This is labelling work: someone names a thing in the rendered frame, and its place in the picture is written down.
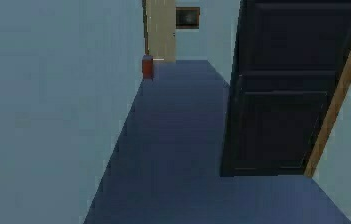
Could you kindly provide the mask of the red-brown box cabinet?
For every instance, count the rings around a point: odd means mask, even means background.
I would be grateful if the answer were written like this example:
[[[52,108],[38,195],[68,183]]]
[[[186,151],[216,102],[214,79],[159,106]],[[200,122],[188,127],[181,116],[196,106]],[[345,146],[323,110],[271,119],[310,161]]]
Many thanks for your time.
[[[144,55],[142,58],[142,74],[144,79],[153,78],[153,57]]]

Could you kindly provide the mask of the beige room door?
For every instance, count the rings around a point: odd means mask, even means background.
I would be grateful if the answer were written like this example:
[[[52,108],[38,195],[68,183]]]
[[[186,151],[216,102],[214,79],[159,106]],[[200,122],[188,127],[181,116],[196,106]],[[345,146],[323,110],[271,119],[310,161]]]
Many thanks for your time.
[[[146,0],[148,50],[159,62],[176,59],[175,0]]]

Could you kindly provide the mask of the dark navy panelled door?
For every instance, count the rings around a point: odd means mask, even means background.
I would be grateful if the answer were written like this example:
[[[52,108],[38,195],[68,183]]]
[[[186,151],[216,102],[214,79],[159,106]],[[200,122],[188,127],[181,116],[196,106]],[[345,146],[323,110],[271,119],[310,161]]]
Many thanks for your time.
[[[351,0],[242,0],[220,174],[301,175],[351,50]]]

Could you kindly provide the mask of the dark framed wall picture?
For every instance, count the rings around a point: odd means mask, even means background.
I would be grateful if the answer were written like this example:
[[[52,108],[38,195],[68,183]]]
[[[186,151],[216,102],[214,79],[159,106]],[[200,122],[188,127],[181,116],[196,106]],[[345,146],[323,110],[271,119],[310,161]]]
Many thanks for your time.
[[[198,29],[199,28],[199,7],[177,7],[176,28],[177,29]]]

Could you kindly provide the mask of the tan wooden door frame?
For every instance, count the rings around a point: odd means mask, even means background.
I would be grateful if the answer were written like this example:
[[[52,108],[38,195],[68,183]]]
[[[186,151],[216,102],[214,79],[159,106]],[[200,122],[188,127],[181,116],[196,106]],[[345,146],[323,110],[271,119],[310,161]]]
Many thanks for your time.
[[[338,84],[334,91],[331,104],[327,110],[326,116],[323,120],[322,127],[318,134],[317,140],[313,147],[310,158],[307,162],[307,166],[304,175],[308,178],[312,178],[319,164],[321,156],[324,152],[325,146],[331,134],[331,131],[335,125],[338,114],[342,107],[342,104],[347,96],[347,92],[351,85],[351,49],[348,54],[346,63],[343,67],[342,73],[339,77]]]

